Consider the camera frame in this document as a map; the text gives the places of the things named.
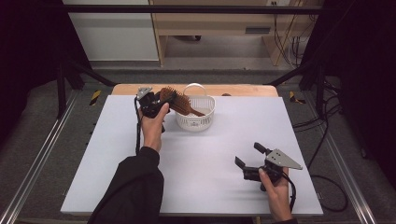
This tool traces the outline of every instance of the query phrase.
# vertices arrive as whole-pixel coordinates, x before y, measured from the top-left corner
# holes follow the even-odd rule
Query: brown brush
[[[177,94],[176,98],[173,100],[172,103],[169,104],[171,109],[174,109],[177,113],[182,114],[184,116],[187,116],[190,113],[192,113],[198,117],[202,117],[205,115],[199,111],[194,110],[191,107],[190,98],[187,95],[185,95],[179,91],[176,91],[172,87],[166,87],[166,88],[161,89],[160,101],[164,101],[169,98],[172,98],[175,93]]]

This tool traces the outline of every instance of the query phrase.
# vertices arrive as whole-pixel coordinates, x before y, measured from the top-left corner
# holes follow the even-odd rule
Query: hand
[[[143,147],[151,147],[157,152],[160,152],[162,145],[161,134],[163,129],[163,119],[168,113],[168,110],[169,104],[165,103],[154,119],[143,116],[142,112],[139,110],[139,117],[142,118],[143,116],[142,131],[145,139],[143,142]]]
[[[288,175],[289,168],[283,167],[283,172]],[[260,180],[265,186],[268,194],[268,203],[271,214],[276,222],[293,219],[289,206],[289,182],[285,178],[280,178],[274,185],[270,177],[260,168]]]

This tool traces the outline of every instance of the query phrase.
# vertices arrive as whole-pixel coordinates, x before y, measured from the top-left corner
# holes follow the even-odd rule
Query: aluminum rail
[[[313,115],[317,116],[316,109],[314,106],[314,96],[308,94],[308,92],[304,91],[305,99],[307,99],[308,105],[311,108]],[[319,126],[321,132],[324,134],[324,127],[322,125]],[[353,174],[350,172],[346,161],[343,159],[342,153],[338,146],[335,144],[334,139],[332,138],[331,132],[327,132],[326,143],[329,147],[329,154],[332,158],[334,166],[340,176],[341,181],[344,184],[346,194],[349,197],[349,200],[352,202],[353,207],[355,208],[356,214],[361,220],[361,224],[376,224],[375,217],[373,212],[370,209],[370,206],[364,199],[364,196],[359,188],[358,183],[353,177]]]
[[[319,15],[342,11],[326,7],[250,7],[179,5],[43,5],[41,8],[73,13],[202,13],[202,14],[286,14]]]
[[[64,115],[60,119],[57,119],[55,121],[46,141],[38,152],[35,161],[30,167],[29,172],[23,179],[20,187],[14,195],[14,198],[12,199],[11,203],[9,203],[3,214],[0,216],[0,224],[13,224],[16,221],[18,214],[20,213],[24,203],[26,202],[30,191],[32,190],[36,180],[38,179],[40,172],[43,169],[47,158],[49,157],[56,143],[56,140],[58,139],[66,121],[71,114],[71,111],[76,103],[79,94],[79,91],[71,92],[68,100],[68,107],[66,108]]]

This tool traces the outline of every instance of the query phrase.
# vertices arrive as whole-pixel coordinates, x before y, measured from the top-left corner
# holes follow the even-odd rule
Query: gray floor
[[[192,37],[176,36],[170,38],[164,67],[149,63],[130,63],[138,65],[134,70],[128,66],[109,67],[99,64],[99,73],[120,83],[250,83],[262,84],[287,73],[291,66],[283,63],[273,67],[265,51],[265,46],[257,37],[206,37],[195,42]],[[59,212],[64,200],[64,193],[73,180],[79,162],[83,156],[90,132],[98,120],[106,95],[111,88],[103,86],[89,77],[84,77],[87,84],[78,92],[78,99],[69,120],[64,125],[47,161],[42,168],[30,194],[19,213],[19,218],[43,218],[57,220],[81,220],[86,217],[72,217]],[[337,78],[328,77],[330,82],[338,85]],[[302,92],[297,88],[296,77],[277,87],[284,98],[292,124],[312,119],[309,104],[298,104],[290,101],[290,91],[297,99],[309,100],[311,91]],[[89,105],[94,91],[102,94],[96,105]],[[5,211],[17,192],[24,176],[35,161],[46,140],[57,113],[56,84],[48,83],[32,90],[28,106],[13,134],[1,146],[0,151],[0,211]],[[395,189],[382,175],[375,161],[361,157],[360,146],[350,131],[342,114],[336,113],[329,120],[331,137],[342,152],[346,164],[355,178],[359,190],[371,209],[376,223],[396,223]],[[305,162],[309,162],[321,138],[319,127],[309,131],[296,132],[296,137],[303,152]],[[343,185],[337,166],[330,156],[331,146],[324,144],[320,149],[310,173],[324,175],[339,185]],[[333,208],[344,204],[341,191],[332,184],[313,178],[317,193],[322,195],[320,201]],[[299,217],[302,223],[361,223],[357,206],[349,200],[348,208],[343,212],[332,212],[324,209],[323,217]],[[206,223],[212,220],[193,218],[191,223]],[[216,220],[218,223],[234,223],[231,220]],[[270,223],[264,217],[262,223]]]

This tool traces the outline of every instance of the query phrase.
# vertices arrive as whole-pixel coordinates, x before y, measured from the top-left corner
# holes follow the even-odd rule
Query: finger
[[[289,175],[289,168],[283,167],[283,173],[285,173],[286,175]]]
[[[289,168],[288,167],[283,167],[283,173],[285,173],[287,176],[289,176]],[[289,182],[285,178],[280,178],[278,185],[288,185]]]
[[[262,168],[259,169],[259,174],[260,174],[260,180],[262,181],[262,184],[265,186],[267,193],[274,194],[275,193],[274,185],[272,184],[268,174],[265,173],[265,171]]]
[[[158,113],[157,118],[163,120],[163,118],[165,118],[165,115],[168,113],[168,110],[169,110],[169,104],[165,103],[163,107],[161,107],[161,110]]]
[[[138,114],[139,114],[139,118],[141,119],[143,117],[143,113],[142,113],[142,107],[139,107],[139,109],[137,110]]]

